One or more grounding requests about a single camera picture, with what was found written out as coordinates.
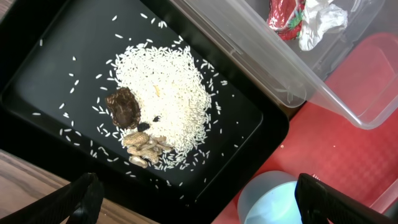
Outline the light blue bowl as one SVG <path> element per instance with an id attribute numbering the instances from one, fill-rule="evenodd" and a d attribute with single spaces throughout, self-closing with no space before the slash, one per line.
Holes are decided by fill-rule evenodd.
<path id="1" fill-rule="evenodd" d="M 297 178 L 278 170 L 253 178 L 238 199 L 239 221 L 243 224 L 302 224 L 295 199 Z"/>

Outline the white tissue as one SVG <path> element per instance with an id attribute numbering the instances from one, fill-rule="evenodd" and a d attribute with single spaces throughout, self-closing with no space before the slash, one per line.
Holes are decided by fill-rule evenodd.
<path id="1" fill-rule="evenodd" d="M 307 0 L 302 16 L 298 45 L 303 51 L 312 50 L 330 29 L 345 29 L 348 12 L 333 0 Z"/>

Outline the brown food chunk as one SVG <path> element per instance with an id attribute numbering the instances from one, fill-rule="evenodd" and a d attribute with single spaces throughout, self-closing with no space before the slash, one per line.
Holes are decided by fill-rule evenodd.
<path id="1" fill-rule="evenodd" d="M 121 129 L 134 129 L 141 120 L 139 103 L 129 88 L 123 87 L 105 98 L 113 124 Z"/>

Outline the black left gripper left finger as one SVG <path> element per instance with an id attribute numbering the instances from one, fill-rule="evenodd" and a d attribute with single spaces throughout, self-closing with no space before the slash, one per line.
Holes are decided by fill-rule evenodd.
<path id="1" fill-rule="evenodd" d="M 1 224 L 96 223 L 104 199 L 104 187 L 95 173 L 52 192 L 40 200 L 1 218 Z"/>

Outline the red snack wrapper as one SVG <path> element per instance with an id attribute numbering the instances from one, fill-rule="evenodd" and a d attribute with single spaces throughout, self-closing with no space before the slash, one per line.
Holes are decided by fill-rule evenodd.
<path id="1" fill-rule="evenodd" d="M 304 8 L 305 0 L 270 0 L 267 24 L 282 40 L 298 39 Z"/>

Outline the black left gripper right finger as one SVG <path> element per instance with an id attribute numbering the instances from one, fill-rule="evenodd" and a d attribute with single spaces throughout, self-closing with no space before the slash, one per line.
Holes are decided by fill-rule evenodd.
<path id="1" fill-rule="evenodd" d="M 295 199 L 303 224 L 395 224 L 391 218 L 306 173 L 298 177 Z"/>

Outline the white rice pile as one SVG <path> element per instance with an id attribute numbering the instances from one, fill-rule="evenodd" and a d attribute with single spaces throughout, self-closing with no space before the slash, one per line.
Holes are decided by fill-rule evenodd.
<path id="1" fill-rule="evenodd" d="M 163 172 L 168 185 L 203 189 L 214 176 L 210 159 L 226 137 L 216 86 L 227 83 L 164 21 L 138 11 L 60 18 L 40 39 L 18 86 L 37 115 L 63 124 L 61 138 L 96 159 L 137 166 L 123 137 L 165 136 L 173 150 L 148 167 Z M 134 129 L 115 126 L 105 103 L 123 87 L 139 103 Z"/>

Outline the peanut shells pile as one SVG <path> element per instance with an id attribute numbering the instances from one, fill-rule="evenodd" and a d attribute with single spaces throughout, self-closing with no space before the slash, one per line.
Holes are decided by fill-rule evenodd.
<path id="1" fill-rule="evenodd" d="M 127 153 L 130 154 L 129 162 L 145 169 L 148 161 L 156 165 L 164 152 L 173 150 L 166 140 L 165 136 L 152 137 L 144 132 L 136 132 L 125 135 L 122 145 L 127 147 Z"/>

